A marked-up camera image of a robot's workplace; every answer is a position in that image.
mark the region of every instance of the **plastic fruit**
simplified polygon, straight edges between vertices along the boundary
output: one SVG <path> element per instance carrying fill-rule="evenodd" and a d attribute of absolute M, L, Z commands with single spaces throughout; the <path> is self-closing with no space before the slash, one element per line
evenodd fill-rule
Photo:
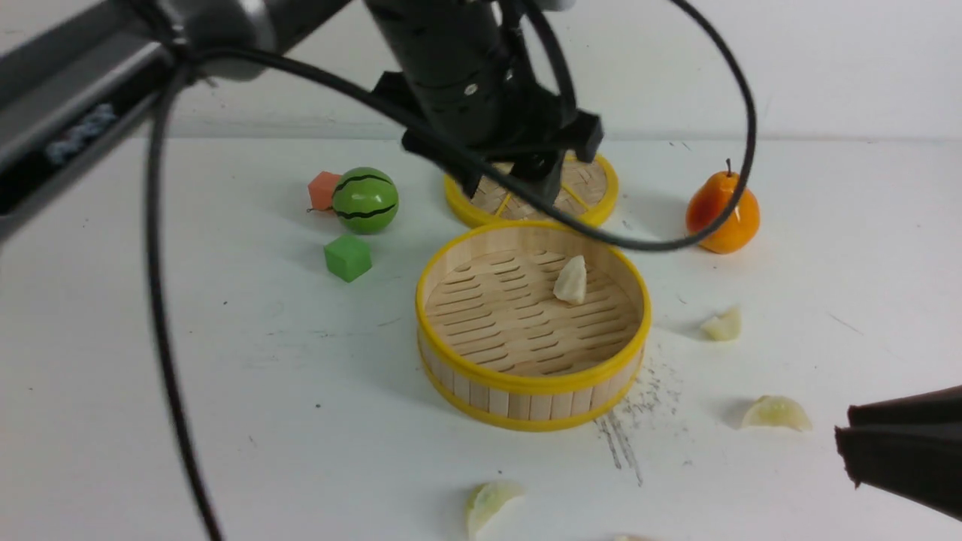
<path fill-rule="evenodd" d="M 742 309 L 735 306 L 701 325 L 701 330 L 716 342 L 737 340 L 742 335 Z"/>
<path fill-rule="evenodd" d="M 799 432 L 812 429 L 812 422 L 798 402 L 786 397 L 764 396 L 755 401 L 742 419 L 749 426 L 785 426 Z"/>
<path fill-rule="evenodd" d="M 397 214 L 397 188 L 391 177 L 374 167 L 355 167 L 341 176 L 331 206 L 354 233 L 377 233 Z"/>
<path fill-rule="evenodd" d="M 465 505 L 468 539 L 474 541 L 478 531 L 509 500 L 524 495 L 524 488 L 514 481 L 495 481 L 474 489 Z"/>
<path fill-rule="evenodd" d="M 689 233 L 697 233 L 717 218 L 731 200 L 738 184 L 738 173 L 732 172 L 731 160 L 725 160 L 728 170 L 717 172 L 692 197 L 688 204 L 685 223 Z M 754 238 L 761 223 L 758 200 L 750 190 L 745 190 L 735 212 L 721 228 L 701 242 L 701 247 L 715 253 L 731 253 L 739 250 Z"/>

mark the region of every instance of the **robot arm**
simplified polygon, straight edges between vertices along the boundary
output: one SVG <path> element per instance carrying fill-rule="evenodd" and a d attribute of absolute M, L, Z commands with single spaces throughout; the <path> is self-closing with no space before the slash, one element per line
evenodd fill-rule
<path fill-rule="evenodd" d="M 286 53 L 349 2 L 105 0 L 13 50 L 0 59 L 0 243 L 140 125 L 185 52 Z M 513 174 L 549 201 L 568 149 L 594 158 L 597 116 L 574 110 L 573 87 L 555 96 L 534 79 L 519 29 L 534 0 L 501 2 L 501 26 L 490 0 L 365 2 L 402 67 L 375 93 L 492 160 L 514 162 Z M 205 69 L 241 81 L 263 71 L 238 62 Z M 477 171 L 413 135 L 403 143 L 473 195 Z"/>

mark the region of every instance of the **watermelon stripe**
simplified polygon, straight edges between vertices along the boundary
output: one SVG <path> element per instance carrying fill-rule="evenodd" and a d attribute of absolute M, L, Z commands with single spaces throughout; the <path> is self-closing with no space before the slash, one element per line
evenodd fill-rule
<path fill-rule="evenodd" d="M 394 207 L 396 207 L 396 206 L 397 206 L 397 205 L 391 205 L 390 207 L 385 207 L 385 208 L 383 208 L 383 209 L 377 209 L 376 211 L 370 211 L 370 212 L 367 212 L 367 213 L 346 213 L 346 212 L 338 212 L 338 211 L 335 211 L 334 214 L 338 215 L 338 217 L 343 218 L 343 219 L 371 218 L 371 217 L 375 217 L 375 216 L 377 216 L 377 215 L 379 215 L 379 214 L 384 214 L 384 213 L 390 212 L 391 209 L 394 208 Z"/>
<path fill-rule="evenodd" d="M 338 185 L 337 185 L 336 187 L 334 187 L 334 191 L 333 191 L 332 193 L 337 193 L 337 192 L 339 192 L 339 191 L 341 190 L 341 188 L 347 186 L 348 184 L 350 184 L 350 183 L 352 183 L 352 182 L 354 182 L 354 181 L 357 181 L 357 180 L 368 180 L 368 178 L 372 178 L 372 179 L 374 179 L 374 180 L 380 180 L 381 182 L 387 182 L 388 184 L 391 183 L 390 180 L 384 178 L 384 177 L 381 176 L 381 175 L 376 175 L 376 174 L 363 174 L 363 175 L 361 175 L 361 176 L 352 176 L 352 177 L 350 177 L 350 178 L 342 179 L 341 182 L 339 182 Z"/>

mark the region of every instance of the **yellow rim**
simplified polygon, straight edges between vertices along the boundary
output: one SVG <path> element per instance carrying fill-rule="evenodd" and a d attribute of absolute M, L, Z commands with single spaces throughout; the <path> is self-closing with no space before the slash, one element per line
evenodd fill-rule
<path fill-rule="evenodd" d="M 581 195 L 578 195 L 578 193 L 577 193 L 575 190 L 572 190 L 571 187 L 568 186 L 567 184 L 562 184 L 562 185 L 561 185 L 561 189 L 564 190 L 565 193 L 567 193 L 568 195 L 570 195 L 571 198 L 574 199 L 574 202 L 575 202 L 575 203 L 581 205 L 581 208 L 583 208 L 583 209 L 590 208 L 590 207 L 588 206 L 588 202 L 585 201 L 584 199 L 582 199 L 582 198 L 581 198 Z"/>
<path fill-rule="evenodd" d="M 569 162 L 574 159 L 573 156 L 566 157 L 566 161 Z M 608 180 L 608 189 L 605 190 L 604 196 L 598 201 L 598 204 L 589 208 L 580 197 L 577 197 L 576 194 L 571 191 L 568 192 L 571 193 L 575 202 L 588 209 L 584 214 L 579 216 L 578 219 L 588 225 L 598 227 L 611 217 L 611 213 L 615 212 L 615 205 L 618 203 L 619 184 L 618 175 L 615 174 L 615 169 L 611 167 L 608 160 L 605 160 L 600 154 L 595 155 L 595 160 L 601 166 L 605 178 Z M 489 223 L 504 221 L 500 216 L 501 213 L 504 212 L 504 207 L 507 205 L 508 198 L 510 197 L 511 194 L 508 193 L 505 196 L 505 200 L 501 201 L 501 206 L 497 212 L 491 215 L 472 205 L 468 198 L 465 197 L 464 192 L 461 191 L 458 183 L 450 176 L 444 176 L 444 198 L 447 199 L 447 204 L 451 207 L 454 216 L 458 217 L 458 219 L 468 227 L 480 227 Z"/>
<path fill-rule="evenodd" d="M 415 308 L 418 315 L 418 326 L 424 333 L 428 345 L 438 353 L 438 358 L 441 360 L 441 362 L 451 367 L 451 369 L 458 374 L 474 382 L 482 383 L 487 387 L 492 387 L 496 390 L 505 391 L 508 393 L 519 393 L 524 395 L 555 395 L 559 393 L 572 393 L 588 387 L 594 387 L 602 381 L 607 381 L 618 371 L 624 368 L 629 362 L 631 362 L 631 359 L 642 350 L 642 348 L 645 346 L 645 339 L 648 336 L 648 331 L 651 329 L 651 300 L 648 297 L 648 289 L 645 285 L 645 281 L 642 279 L 642 276 L 638 273 L 638 269 L 635 268 L 631 261 L 629 261 L 623 253 L 611 247 L 608 247 L 608 249 L 615 255 L 615 257 L 619 258 L 621 262 L 631 270 L 632 275 L 635 277 L 639 287 L 642 289 L 642 309 L 644 311 L 642 314 L 642 322 L 638 327 L 638 332 L 635 333 L 635 336 L 631 339 L 627 346 L 616 353 L 612 358 L 600 363 L 595 367 L 589 368 L 586 371 L 550 377 L 522 377 L 519 375 L 502 374 L 488 370 L 471 363 L 466 358 L 456 353 L 451 346 L 446 344 L 441 339 L 441 336 L 431 326 L 427 319 L 427 312 L 424 310 L 424 306 L 420 302 L 424 293 L 424 289 L 427 287 L 427 277 L 430 271 L 435 265 L 438 264 L 447 251 L 449 251 L 455 245 L 463 243 L 476 235 L 483 235 L 489 231 L 507 227 L 543 227 L 570 231 L 567 229 L 567 227 L 554 222 L 500 221 L 479 227 L 477 229 L 472 229 L 468 233 L 444 245 L 444 247 L 441 248 L 441 250 L 439 250 L 433 258 L 431 258 L 431 261 L 427 264 L 427 267 L 425 267 L 424 272 L 421 274 L 421 278 L 418 281 L 418 289 L 415 293 Z"/>
<path fill-rule="evenodd" d="M 441 396 L 444 397 L 448 403 L 458 408 L 465 415 L 482 423 L 523 432 L 551 432 L 554 430 L 564 430 L 566 428 L 574 428 L 576 426 L 583 425 L 588 421 L 593 421 L 598 417 L 601 417 L 602 415 L 611 411 L 611 409 L 618 405 L 618 402 L 624 399 L 624 396 L 628 394 L 628 391 L 631 390 L 632 383 L 635 381 L 635 378 L 638 377 L 638 373 L 641 371 L 644 363 L 645 362 L 643 359 L 643 361 L 638 364 L 638 368 L 635 369 L 635 372 L 631 375 L 631 379 L 628 380 L 628 383 L 625 384 L 624 388 L 618 391 L 617 395 L 602 404 L 601 407 L 598 407 L 597 409 L 593 409 L 588 413 L 576 415 L 574 417 L 568 417 L 566 419 L 555 419 L 552 421 L 522 421 L 520 419 L 510 419 L 507 417 L 501 417 L 500 415 L 495 415 L 494 413 L 489 413 L 487 411 L 481 411 L 480 409 L 477 409 L 467 402 L 459 399 L 454 395 L 454 393 L 451 393 L 445 389 L 441 382 L 433 374 L 431 374 L 431 367 L 427 366 L 427 361 L 424 360 L 424 354 L 421 355 L 421 366 L 424 367 L 424 373 L 427 374 L 427 378 L 429 381 L 431 381 L 431 385 L 434 385 L 434 388 L 441 393 Z"/>

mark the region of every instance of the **green cube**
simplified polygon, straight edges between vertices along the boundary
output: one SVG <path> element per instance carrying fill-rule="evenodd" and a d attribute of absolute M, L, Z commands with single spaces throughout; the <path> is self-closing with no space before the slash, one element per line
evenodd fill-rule
<path fill-rule="evenodd" d="M 352 235 L 343 235 L 324 247 L 327 269 L 345 282 L 370 271 L 370 246 Z"/>

